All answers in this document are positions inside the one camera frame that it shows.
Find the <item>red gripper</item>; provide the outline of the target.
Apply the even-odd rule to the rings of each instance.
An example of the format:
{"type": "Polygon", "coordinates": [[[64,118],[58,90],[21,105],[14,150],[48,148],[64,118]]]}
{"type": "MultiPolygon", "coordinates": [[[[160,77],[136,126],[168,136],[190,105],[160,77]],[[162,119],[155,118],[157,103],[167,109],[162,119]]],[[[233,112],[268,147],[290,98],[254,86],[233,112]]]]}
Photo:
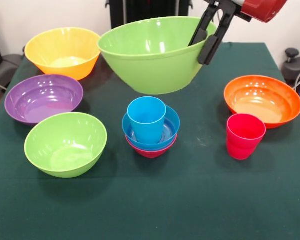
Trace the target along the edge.
{"type": "MultiPolygon", "coordinates": [[[[222,10],[223,16],[215,34],[207,38],[198,56],[197,60],[202,65],[210,64],[237,10],[237,5],[231,0],[207,0],[206,2],[208,2],[209,5],[194,31],[188,45],[189,47],[207,38],[207,28],[218,10],[222,10]]],[[[280,12],[286,3],[287,0],[245,0],[241,7],[241,12],[260,22],[268,23],[280,12]]]]}

